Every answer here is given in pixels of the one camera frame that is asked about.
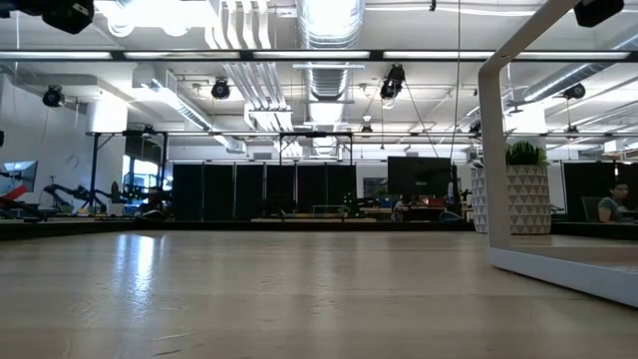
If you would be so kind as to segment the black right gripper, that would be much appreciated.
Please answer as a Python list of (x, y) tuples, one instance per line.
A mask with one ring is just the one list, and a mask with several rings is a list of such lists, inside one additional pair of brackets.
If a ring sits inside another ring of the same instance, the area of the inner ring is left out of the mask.
[(573, 7), (577, 24), (593, 28), (624, 9), (624, 0), (579, 0)]

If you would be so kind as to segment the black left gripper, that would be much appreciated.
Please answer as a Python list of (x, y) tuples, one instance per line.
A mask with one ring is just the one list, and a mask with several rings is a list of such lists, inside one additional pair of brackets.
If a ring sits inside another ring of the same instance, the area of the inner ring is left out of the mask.
[(11, 12), (40, 17), (47, 25), (68, 34), (79, 34), (93, 23), (93, 0), (1, 0), (1, 17)]

